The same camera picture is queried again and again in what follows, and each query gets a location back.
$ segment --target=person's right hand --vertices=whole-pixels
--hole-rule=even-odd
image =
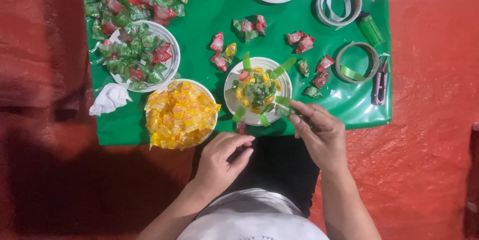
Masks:
[[[344,124],[316,103],[295,100],[289,103],[302,115],[289,117],[295,127],[295,137],[303,138],[314,163],[323,173],[347,170]]]

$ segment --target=green tablecloth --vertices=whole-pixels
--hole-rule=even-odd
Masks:
[[[285,43],[284,35],[301,30],[316,38],[314,48],[293,56],[307,58],[312,71],[322,55],[329,54],[335,58],[339,50],[351,41],[365,41],[355,23],[342,29],[332,29],[320,23],[316,16],[315,3],[316,0],[291,0],[283,4],[267,4],[260,0],[189,0],[185,5],[186,16],[171,20],[168,30],[178,41],[182,55],[178,71],[183,78],[198,81],[206,86],[216,101],[222,104],[216,130],[233,131],[235,125],[223,97],[224,81],[228,73],[217,71],[209,62],[214,53],[208,47],[213,34],[222,31],[225,44],[236,42],[238,45],[236,56],[240,57],[250,51],[251,57],[263,56],[281,64],[292,56],[293,51],[292,47]],[[341,5],[341,0],[333,0],[333,9],[337,14],[341,14],[341,10],[344,9]],[[371,13],[386,39],[386,42],[376,47],[376,50],[379,54],[390,53],[388,0],[375,2],[363,0],[362,7]],[[258,37],[249,43],[242,43],[231,31],[231,19],[243,19],[255,14],[261,14],[266,18],[267,37]],[[105,84],[114,80],[105,66],[101,65],[99,50],[93,51],[97,44],[96,40],[91,39],[93,20],[88,18],[86,21],[96,97]],[[229,70],[239,61],[237,58],[229,66]],[[348,49],[342,57],[342,65],[364,73],[368,69],[368,56],[359,48]],[[293,68],[288,74],[293,83],[294,99],[308,103],[318,102],[341,119],[347,129],[373,127],[391,121],[391,83],[387,86],[386,104],[375,106],[371,104],[373,80],[363,84],[349,84],[339,80],[335,72],[332,72],[329,81],[321,90],[324,97],[313,100],[301,94],[314,73],[309,78],[303,79]],[[388,82],[391,82],[391,72],[388,77]],[[143,111],[149,93],[129,92],[129,94],[133,102],[128,102],[115,112],[97,117],[100,145],[136,145],[149,142]],[[294,134],[294,129],[287,119],[282,118],[270,127],[248,126],[247,132],[252,135],[286,135]]]

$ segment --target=plate of yellow candy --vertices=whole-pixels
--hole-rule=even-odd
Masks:
[[[199,145],[215,129],[220,108],[196,81],[178,79],[160,87],[145,105],[150,145],[180,150]]]

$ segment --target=tape roll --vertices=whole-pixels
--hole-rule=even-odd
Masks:
[[[354,8],[353,15],[346,21],[343,21],[345,17],[339,17],[334,14],[334,12],[331,9],[331,0],[326,0],[327,6],[331,12],[331,17],[332,20],[329,19],[326,14],[324,13],[323,10],[323,3],[325,0],[318,0],[316,3],[316,12],[318,14],[319,19],[321,22],[323,22],[326,26],[332,27],[332,28],[342,28],[354,20],[359,16],[359,12],[361,12],[362,8],[362,0],[344,0],[344,5],[345,5],[345,10],[346,10],[346,16],[349,17],[351,13],[351,9]]]
[[[364,78],[363,80],[353,80],[350,77],[347,77],[341,69],[341,56],[343,55],[344,51],[346,51],[351,46],[361,47],[365,51],[371,53],[371,57],[372,57],[372,61],[373,61],[373,68],[369,72],[369,75],[366,78]],[[341,49],[341,51],[339,51],[339,53],[338,53],[338,56],[336,57],[336,72],[338,73],[338,76],[341,79],[343,79],[344,81],[349,82],[349,83],[364,83],[364,82],[369,81],[371,78],[374,77],[378,68],[379,68],[379,55],[378,55],[376,49],[374,49],[374,47],[370,46],[368,43],[365,43],[365,42],[352,42],[351,44],[349,44],[349,45],[345,46],[343,49]]]

